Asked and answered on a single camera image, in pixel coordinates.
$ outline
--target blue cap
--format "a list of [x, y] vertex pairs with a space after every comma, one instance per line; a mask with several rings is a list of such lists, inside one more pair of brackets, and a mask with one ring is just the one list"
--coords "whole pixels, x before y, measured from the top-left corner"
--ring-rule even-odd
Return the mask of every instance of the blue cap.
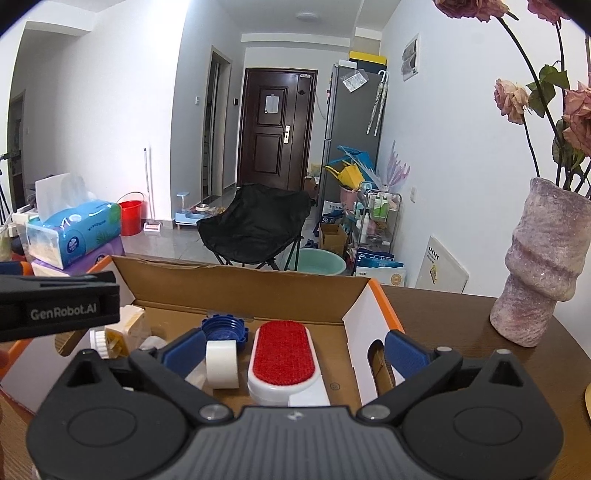
[[207, 340], [236, 340], [236, 350], [244, 349], [248, 341], [248, 328], [244, 320], [237, 319], [234, 315], [214, 315], [203, 321], [201, 329], [207, 336]]

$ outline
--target white cylinder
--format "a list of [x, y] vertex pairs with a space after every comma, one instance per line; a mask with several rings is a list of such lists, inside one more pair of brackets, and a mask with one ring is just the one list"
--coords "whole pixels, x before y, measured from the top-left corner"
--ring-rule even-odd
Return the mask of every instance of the white cylinder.
[[207, 342], [205, 364], [207, 383], [211, 388], [238, 388], [236, 340]]

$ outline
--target door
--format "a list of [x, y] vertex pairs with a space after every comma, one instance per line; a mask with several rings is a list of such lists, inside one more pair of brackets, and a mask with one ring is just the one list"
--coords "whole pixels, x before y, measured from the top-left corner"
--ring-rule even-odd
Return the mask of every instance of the door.
[[308, 167], [316, 72], [247, 69], [238, 183], [301, 190]]
[[22, 169], [22, 117], [24, 113], [24, 95], [11, 101], [8, 107], [8, 178], [12, 194], [12, 210], [24, 207], [25, 182]]
[[217, 86], [219, 83], [220, 64], [212, 56], [207, 82], [207, 99], [205, 103], [205, 121], [203, 123], [202, 148], [202, 201], [209, 203], [213, 195], [213, 150], [215, 148], [215, 124], [217, 107]]

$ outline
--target blue tissue package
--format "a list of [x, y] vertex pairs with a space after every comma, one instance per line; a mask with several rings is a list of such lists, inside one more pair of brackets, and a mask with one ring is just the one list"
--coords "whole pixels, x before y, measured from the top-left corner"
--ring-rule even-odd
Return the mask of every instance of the blue tissue package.
[[121, 234], [121, 207], [93, 200], [27, 224], [29, 252], [61, 270]]
[[365, 248], [360, 248], [357, 251], [355, 266], [367, 268], [402, 268], [404, 264], [397, 262], [392, 254], [387, 254], [384, 252], [373, 252]]

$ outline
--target doorway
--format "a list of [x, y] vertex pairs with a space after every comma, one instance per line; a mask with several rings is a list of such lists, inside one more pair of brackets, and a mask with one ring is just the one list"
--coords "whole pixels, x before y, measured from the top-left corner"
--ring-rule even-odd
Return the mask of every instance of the doorway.
[[211, 203], [223, 193], [223, 152], [229, 89], [230, 61], [216, 50], [212, 50], [203, 119], [203, 203]]
[[22, 138], [25, 94], [10, 101], [8, 106], [8, 183], [12, 196], [12, 211], [26, 204], [25, 182], [22, 169]]
[[246, 69], [238, 185], [301, 190], [308, 168], [315, 70]]

